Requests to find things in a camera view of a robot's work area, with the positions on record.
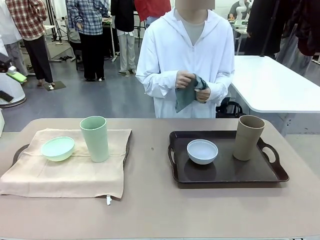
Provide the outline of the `person's left hand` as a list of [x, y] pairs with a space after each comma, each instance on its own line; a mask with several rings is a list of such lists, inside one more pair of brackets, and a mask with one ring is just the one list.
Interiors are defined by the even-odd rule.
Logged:
[[211, 90], [209, 87], [206, 89], [195, 89], [195, 97], [199, 103], [205, 104], [207, 100], [210, 98]]

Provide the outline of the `person's right hand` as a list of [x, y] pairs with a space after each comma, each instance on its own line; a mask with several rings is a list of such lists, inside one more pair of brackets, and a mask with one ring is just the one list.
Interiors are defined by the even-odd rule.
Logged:
[[176, 75], [175, 88], [185, 89], [192, 80], [195, 80], [196, 76], [188, 71], [179, 70]]

